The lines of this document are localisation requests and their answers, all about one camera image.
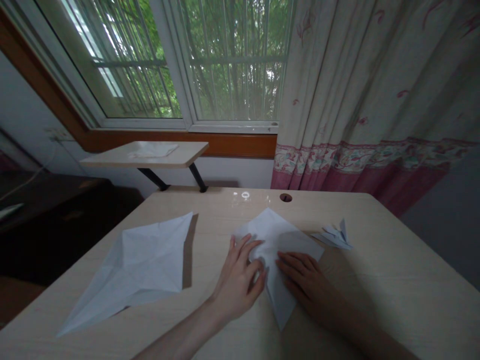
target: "window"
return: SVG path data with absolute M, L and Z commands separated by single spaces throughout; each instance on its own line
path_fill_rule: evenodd
M 0 0 L 91 129 L 276 133 L 294 0 Z

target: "hand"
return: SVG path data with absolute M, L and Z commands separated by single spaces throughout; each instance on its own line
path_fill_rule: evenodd
M 299 252 L 278 252 L 276 264 L 288 276 L 285 286 L 321 326 L 340 331 L 351 310 L 343 296 L 323 276 L 317 261 Z
M 213 305 L 223 324 L 247 312 L 265 286 L 267 272 L 262 262 L 254 260 L 247 264 L 250 251 L 262 243 L 261 240 L 247 243 L 251 237 L 250 234 L 246 235 L 236 245 L 235 237 L 232 235 L 220 278 L 213 294 L 207 300 Z M 253 279 L 257 272 L 260 272 L 260 275 L 254 283 Z

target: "white paper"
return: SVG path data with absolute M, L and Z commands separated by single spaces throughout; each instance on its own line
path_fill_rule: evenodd
M 178 144 L 162 144 L 148 141 L 139 141 L 141 148 L 128 153 L 129 158 L 163 158 L 178 148 Z
M 182 291 L 184 242 L 192 216 L 124 230 L 57 336 Z
M 325 232 L 323 233 L 313 233 L 311 234 L 314 238 L 320 240 L 322 243 L 329 245 L 331 247 L 351 250 L 353 246 L 349 243 L 349 238 L 347 237 L 347 228 L 345 226 L 345 219 L 340 221 L 340 229 L 333 228 L 332 226 L 326 226 Z
M 238 242 L 248 233 L 252 235 L 250 241 L 264 240 L 264 243 L 250 252 L 249 260 L 263 260 L 265 268 L 268 269 L 266 291 L 278 327 L 282 331 L 297 301 L 285 287 L 284 275 L 275 264 L 275 260 L 279 258 L 277 252 L 306 253 L 318 261 L 324 249 L 270 208 L 242 225 L 233 235 Z

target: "white wall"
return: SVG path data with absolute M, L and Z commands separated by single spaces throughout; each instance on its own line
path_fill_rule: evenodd
M 401 220 L 480 291 L 480 146 Z
M 83 167 L 90 154 L 75 141 L 51 142 L 45 128 L 65 128 L 25 79 L 0 52 L 0 127 L 52 173 L 108 178 L 114 185 L 137 188 L 144 197 L 156 190 L 138 170 Z M 207 185 L 269 189 L 274 162 L 270 159 L 201 157 L 195 162 Z M 188 169 L 155 170 L 167 184 L 195 185 Z

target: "floral curtain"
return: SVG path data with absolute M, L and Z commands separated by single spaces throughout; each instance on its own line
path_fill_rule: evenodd
M 480 139 L 480 3 L 299 1 L 273 189 L 400 216 Z

